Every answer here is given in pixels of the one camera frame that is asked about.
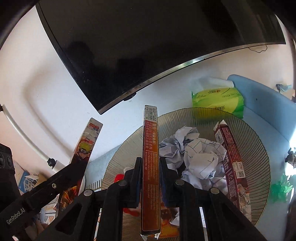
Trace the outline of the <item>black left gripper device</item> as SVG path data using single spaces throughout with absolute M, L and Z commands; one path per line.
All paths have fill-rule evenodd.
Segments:
M 69 164 L 37 187 L 21 195 L 16 184 L 11 149 L 1 144 L 1 240 L 25 236 L 33 217 L 59 193 L 82 177 L 82 163 Z

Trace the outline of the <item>stack of books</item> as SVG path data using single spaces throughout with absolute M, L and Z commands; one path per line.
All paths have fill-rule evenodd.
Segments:
M 14 163 L 14 168 L 16 172 L 16 184 L 21 195 L 29 192 L 34 187 L 47 180 L 47 178 L 43 174 L 30 174 L 28 171 L 24 170 L 17 162 Z

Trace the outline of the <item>light blue patterned mat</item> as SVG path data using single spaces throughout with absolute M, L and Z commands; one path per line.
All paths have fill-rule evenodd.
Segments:
M 107 166 L 120 146 L 121 145 L 111 149 L 87 165 L 84 189 L 92 189 L 95 192 L 102 190 L 103 178 L 106 173 Z M 57 196 L 52 203 L 42 208 L 38 221 L 35 221 L 35 234 L 33 235 L 33 240 L 35 240 L 37 236 L 50 224 L 50 219 L 54 220 L 57 216 L 56 205 L 58 204 L 58 199 L 59 196 Z

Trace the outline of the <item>black monitor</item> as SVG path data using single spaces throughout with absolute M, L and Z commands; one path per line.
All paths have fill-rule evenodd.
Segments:
M 196 62 L 284 44 L 261 1 L 39 1 L 42 25 L 99 113 Z

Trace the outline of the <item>naruto card box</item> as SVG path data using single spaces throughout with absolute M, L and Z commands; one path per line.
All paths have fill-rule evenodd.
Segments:
M 91 153 L 99 136 L 99 133 L 103 127 L 103 124 L 94 118 L 91 118 L 86 125 L 86 128 L 81 135 L 81 138 L 76 146 L 74 155 L 71 160 L 71 164 L 82 163 L 82 175 L 84 175 L 86 166 L 89 162 Z M 78 178 L 73 185 L 59 196 L 59 207 L 56 213 L 56 217 L 70 205 L 73 200 L 79 195 L 81 184 L 83 182 L 83 176 Z

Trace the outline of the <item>dark red card box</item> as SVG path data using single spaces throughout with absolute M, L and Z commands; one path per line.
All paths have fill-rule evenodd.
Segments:
M 227 182 L 228 197 L 246 218 L 252 221 L 250 192 L 242 158 L 238 152 L 238 147 L 230 128 L 224 120 L 215 125 L 214 136 L 216 142 L 226 149 L 223 167 Z

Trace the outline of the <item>green tissue pack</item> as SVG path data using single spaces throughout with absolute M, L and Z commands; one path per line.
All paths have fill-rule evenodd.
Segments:
M 231 80 L 199 78 L 192 83 L 191 96 L 195 108 L 213 108 L 243 118 L 244 98 Z

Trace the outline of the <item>red anime card box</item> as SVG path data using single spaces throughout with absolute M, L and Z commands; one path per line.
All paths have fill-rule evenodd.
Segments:
M 158 237 L 161 230 L 159 134 L 157 107 L 144 107 L 142 149 L 141 231 L 143 240 Z

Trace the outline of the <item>white desk lamp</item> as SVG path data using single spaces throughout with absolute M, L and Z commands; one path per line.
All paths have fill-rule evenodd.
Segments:
M 9 120 L 11 125 L 15 128 L 17 133 L 23 138 L 23 140 L 27 143 L 31 149 L 33 149 L 44 161 L 48 163 L 48 165 L 51 167 L 51 169 L 57 173 L 61 169 L 65 167 L 64 164 L 62 164 L 60 161 L 55 160 L 53 158 L 50 158 L 47 154 L 45 154 L 20 128 L 20 126 L 16 123 L 14 118 L 11 116 L 10 112 L 6 108 L 5 105 L 1 105 L 1 112 L 4 113 L 6 118 Z

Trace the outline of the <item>large paper ball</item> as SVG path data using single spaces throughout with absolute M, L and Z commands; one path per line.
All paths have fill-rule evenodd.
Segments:
M 159 144 L 159 155 L 164 157 L 169 169 L 177 171 L 182 165 L 181 179 L 195 188 L 218 188 L 228 194 L 223 160 L 226 149 L 219 144 L 201 138 L 197 128 L 184 126 Z

